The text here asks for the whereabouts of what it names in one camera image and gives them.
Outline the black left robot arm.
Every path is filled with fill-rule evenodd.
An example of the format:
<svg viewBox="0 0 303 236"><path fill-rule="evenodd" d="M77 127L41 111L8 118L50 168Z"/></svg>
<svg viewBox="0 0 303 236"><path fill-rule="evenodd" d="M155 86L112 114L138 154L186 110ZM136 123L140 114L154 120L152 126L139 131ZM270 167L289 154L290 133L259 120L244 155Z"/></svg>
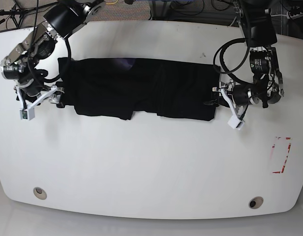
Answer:
<svg viewBox="0 0 303 236"><path fill-rule="evenodd" d="M284 96L283 77L279 69L276 48L277 37L272 24L270 0L231 0L236 12L242 38L222 45L213 60L220 75L229 76L228 82L220 82L213 91L213 104L230 108L232 116L228 125L240 130L249 106L262 103L263 108L277 103ZM228 69L224 61L226 50L235 44L244 43L246 53L240 64Z"/></svg>

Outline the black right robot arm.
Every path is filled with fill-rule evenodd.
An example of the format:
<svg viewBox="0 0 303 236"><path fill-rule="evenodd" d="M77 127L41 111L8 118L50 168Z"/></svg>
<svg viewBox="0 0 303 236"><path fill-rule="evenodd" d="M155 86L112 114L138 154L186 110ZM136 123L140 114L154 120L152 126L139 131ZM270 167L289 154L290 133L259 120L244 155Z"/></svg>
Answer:
<svg viewBox="0 0 303 236"><path fill-rule="evenodd" d="M20 118L35 117L36 106L48 100L60 105L64 88L57 87L58 81L71 62L69 37L87 25L106 5L104 0L60 0L44 15L44 21L35 24L33 31L1 61L1 73L7 80L15 81L14 89L20 102ZM59 74L48 79L48 71L36 69L41 60L49 57L58 39L65 42L67 60Z"/></svg>

